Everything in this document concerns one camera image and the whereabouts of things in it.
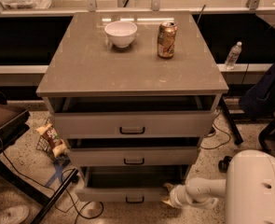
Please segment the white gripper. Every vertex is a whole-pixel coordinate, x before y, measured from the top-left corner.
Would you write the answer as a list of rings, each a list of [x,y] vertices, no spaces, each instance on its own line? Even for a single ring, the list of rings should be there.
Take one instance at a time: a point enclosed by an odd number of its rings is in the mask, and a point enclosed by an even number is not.
[[[170,199],[163,198],[162,202],[170,207],[183,208],[190,205],[192,199],[186,191],[185,185],[173,185],[171,183],[165,183],[163,185],[170,192]]]

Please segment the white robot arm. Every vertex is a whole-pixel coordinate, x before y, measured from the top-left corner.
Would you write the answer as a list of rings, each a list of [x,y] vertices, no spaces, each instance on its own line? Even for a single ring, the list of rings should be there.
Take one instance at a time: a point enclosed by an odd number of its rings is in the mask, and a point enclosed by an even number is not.
[[[212,209],[224,199],[225,224],[275,224],[275,158],[265,152],[238,153],[224,179],[194,177],[164,187],[162,201],[174,208]]]

